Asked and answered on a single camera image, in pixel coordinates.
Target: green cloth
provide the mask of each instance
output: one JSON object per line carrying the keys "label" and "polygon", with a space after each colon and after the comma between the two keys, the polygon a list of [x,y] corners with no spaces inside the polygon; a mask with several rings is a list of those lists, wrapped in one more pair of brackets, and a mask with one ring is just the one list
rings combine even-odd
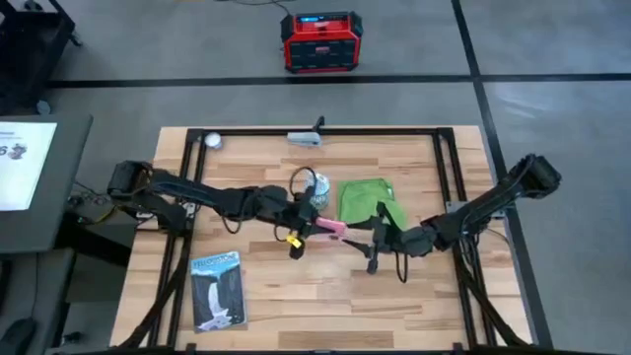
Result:
{"label": "green cloth", "polygon": [[346,223],[363,222],[377,215],[383,202],[396,225],[407,228],[405,212],[394,200],[392,184],[383,178],[341,181],[337,185],[337,218]]}

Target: gray floor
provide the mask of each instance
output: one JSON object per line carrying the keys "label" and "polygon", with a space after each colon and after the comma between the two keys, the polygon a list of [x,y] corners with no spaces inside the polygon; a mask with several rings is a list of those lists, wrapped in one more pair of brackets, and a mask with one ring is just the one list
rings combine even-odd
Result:
{"label": "gray floor", "polygon": [[[485,74],[631,72],[628,0],[461,2]],[[60,3],[86,45],[68,48],[55,74],[59,80],[287,75],[279,50],[283,12],[273,6]],[[287,6],[293,12],[356,10],[364,17],[362,64],[349,75],[468,73],[447,0],[301,0]],[[507,165],[536,152],[564,176],[554,195],[519,205],[555,345],[631,352],[631,224],[625,222],[631,83],[506,83],[486,90]],[[165,125],[310,124],[321,114],[332,124],[482,124],[470,84],[67,89],[50,91],[48,98],[58,113],[95,117],[79,179],[100,187],[116,162],[150,159]],[[119,271],[99,270],[99,287],[120,288]],[[84,282],[74,285],[77,297]],[[111,294],[98,301],[115,304]],[[83,310],[72,316],[90,312]]]}

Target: wooden tabletop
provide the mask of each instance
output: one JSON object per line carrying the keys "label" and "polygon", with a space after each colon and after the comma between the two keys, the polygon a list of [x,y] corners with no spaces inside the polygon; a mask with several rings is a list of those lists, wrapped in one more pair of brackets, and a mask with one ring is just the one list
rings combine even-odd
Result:
{"label": "wooden tabletop", "polygon": [[[156,168],[177,173],[186,129],[162,129]],[[472,199],[492,186],[482,138],[476,126],[455,126],[454,131],[467,196]],[[336,183],[342,180],[389,180],[407,214],[408,228],[445,211],[428,136],[324,136],[320,148],[289,145],[283,136],[229,136],[223,140],[223,149],[208,151],[205,161],[202,181],[214,187],[287,187],[292,171],[308,165],[331,180],[331,196],[335,196]],[[194,153],[191,162],[195,161]],[[335,217],[335,198],[330,199],[323,214]],[[360,253],[339,242],[309,240],[305,256],[292,260],[287,245],[274,240],[272,228],[246,222],[234,236],[225,231],[214,211],[199,211],[191,259],[230,250],[240,252],[248,322],[195,334],[188,276],[178,349],[189,342],[197,343],[198,349],[232,350],[430,350],[451,349],[454,342],[466,343],[450,252],[411,258],[408,282],[401,284],[393,255],[380,258],[376,275],[366,273],[367,260]],[[530,341],[513,260],[503,237],[506,232],[502,224],[493,224],[492,230],[481,235],[479,245],[489,297],[516,333]],[[355,237],[362,240],[370,235],[360,233]],[[112,345],[124,340],[151,307],[165,243],[166,236],[158,232],[137,233]],[[483,341],[481,316],[474,301],[472,304],[478,338]],[[159,343],[166,342],[170,310],[171,305],[167,305]]]}

